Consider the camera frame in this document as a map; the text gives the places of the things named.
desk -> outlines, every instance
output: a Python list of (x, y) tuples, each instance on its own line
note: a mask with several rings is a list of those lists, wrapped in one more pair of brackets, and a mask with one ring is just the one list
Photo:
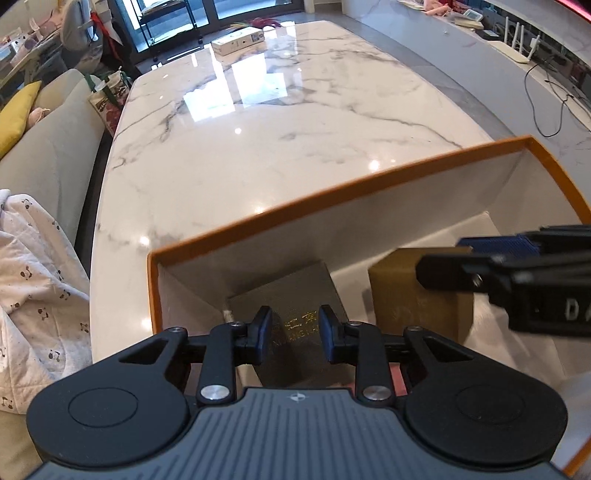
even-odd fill
[(94, 361), (152, 333), (150, 249), (385, 168), (489, 142), (395, 58), (329, 22), (141, 76), (115, 134), (90, 279)]

metal screw head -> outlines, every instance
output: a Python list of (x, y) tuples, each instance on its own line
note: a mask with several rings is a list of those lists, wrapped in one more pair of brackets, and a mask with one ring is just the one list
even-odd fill
[(482, 277), (478, 273), (475, 275), (472, 275), (472, 284), (476, 288), (482, 287)]
[(390, 395), (390, 389), (382, 385), (372, 385), (363, 389), (363, 396), (372, 401), (386, 400)]
[(208, 400), (223, 400), (229, 394), (230, 390), (223, 385), (208, 385), (201, 389), (201, 396)]

black cable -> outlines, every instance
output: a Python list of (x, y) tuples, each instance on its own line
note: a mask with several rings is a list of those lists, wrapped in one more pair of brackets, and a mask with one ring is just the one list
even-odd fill
[[(547, 80), (544, 80), (544, 81), (550, 85), (550, 89), (552, 90), (552, 93), (554, 93), (554, 95), (556, 95), (556, 97), (561, 101), (561, 105), (560, 105), (560, 123), (558, 124), (558, 130), (556, 132), (554, 132), (553, 134), (546, 135), (546, 134), (542, 133), (542, 130), (540, 130), (540, 126), (538, 125), (538, 120), (537, 120), (537, 117), (536, 117), (536, 114), (535, 114), (534, 102), (531, 99), (529, 90), (527, 89), (527, 77), (534, 70), (534, 68), (536, 68), (536, 67), (543, 67), (543, 65), (545, 63), (549, 62), (553, 58), (554, 58), (554, 55), (551, 55), (550, 57), (548, 57), (547, 59), (545, 59), (541, 63), (536, 63), (532, 68), (530, 68), (526, 72), (525, 77), (523, 79), (524, 88), (525, 88), (525, 94), (527, 95), (527, 99), (529, 100), (530, 105), (531, 105), (531, 111), (532, 111), (533, 116), (534, 116), (534, 124), (535, 124), (535, 127), (538, 130), (538, 133), (542, 137), (544, 137), (544, 138), (555, 137), (562, 130), (562, 125), (563, 125), (563, 121), (564, 121), (564, 107), (566, 107), (569, 110), (569, 112), (571, 113), (571, 115), (573, 115), (575, 118), (577, 118), (576, 115), (573, 113), (573, 111), (570, 109), (570, 107), (567, 104), (567, 102), (569, 101), (569, 98), (575, 99), (574, 95), (572, 95), (571, 93), (569, 93), (569, 91), (566, 88), (564, 88), (562, 85), (559, 85), (558, 83), (553, 82), (552, 80), (550, 80), (550, 74), (549, 74), (548, 70), (547, 69), (544, 69), (544, 71), (546, 72), (546, 78), (547, 78)], [(560, 97), (560, 95), (558, 93), (556, 93), (556, 91), (554, 90), (554, 85), (556, 85), (557, 87), (561, 88), (566, 93), (566, 98), (562, 99)], [(587, 115), (589, 116), (589, 119), (591, 120), (591, 114), (587, 110), (585, 110), (585, 113), (587, 113)], [(583, 126), (591, 134), (591, 130), (589, 128), (587, 128), (587, 126), (585, 126), (585, 125), (583, 125)]]
[(560, 123), (559, 123), (559, 125), (558, 125), (558, 130), (557, 130), (556, 132), (554, 132), (553, 134), (546, 135), (546, 134), (542, 133), (542, 130), (540, 130), (540, 126), (538, 125), (538, 119), (537, 119), (537, 117), (536, 117), (536, 115), (535, 115), (535, 105), (534, 105), (534, 101), (531, 99), (530, 92), (529, 92), (529, 90), (527, 89), (527, 76), (528, 76), (528, 75), (531, 73), (531, 71), (532, 71), (534, 68), (536, 68), (536, 67), (538, 67), (538, 66), (540, 66), (540, 65), (544, 64), (544, 63), (545, 63), (545, 62), (547, 62), (547, 61), (548, 61), (548, 59), (544, 60), (542, 63), (536, 63), (536, 64), (535, 64), (535, 65), (534, 65), (532, 68), (530, 68), (530, 69), (527, 71), (527, 73), (525, 74), (525, 77), (523, 77), (523, 85), (524, 85), (524, 87), (525, 87), (525, 94), (527, 95), (527, 99), (530, 101), (530, 105), (531, 105), (531, 112), (532, 112), (532, 113), (533, 113), (533, 115), (534, 115), (534, 124), (535, 124), (535, 127), (536, 127), (536, 128), (537, 128), (537, 130), (538, 130), (538, 133), (539, 133), (539, 134), (540, 134), (542, 137), (544, 137), (544, 138), (551, 138), (551, 137), (555, 137), (556, 135), (558, 135), (558, 134), (560, 133), (560, 131), (562, 130), (562, 122), (563, 122), (563, 119), (564, 119), (564, 106), (566, 105), (566, 102), (568, 101), (568, 99), (569, 99), (569, 98), (568, 98), (568, 97), (566, 97), (566, 98), (565, 98), (565, 100), (562, 100), (562, 105), (560, 105)]

white box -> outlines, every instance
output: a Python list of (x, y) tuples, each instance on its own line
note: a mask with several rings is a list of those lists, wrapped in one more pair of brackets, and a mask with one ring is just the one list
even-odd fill
[(246, 27), (212, 41), (212, 48), (224, 56), (264, 40), (265, 33), (260, 28)]

gray gripper base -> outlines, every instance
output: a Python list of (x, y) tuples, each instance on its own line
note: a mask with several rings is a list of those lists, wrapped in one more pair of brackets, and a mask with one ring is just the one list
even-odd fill
[(240, 401), (201, 411), (189, 432), (160, 455), (111, 471), (53, 463), (35, 480), (559, 480), (543, 463), (479, 472), (446, 463), (417, 445), (390, 410), (367, 408), (348, 390), (250, 388)]

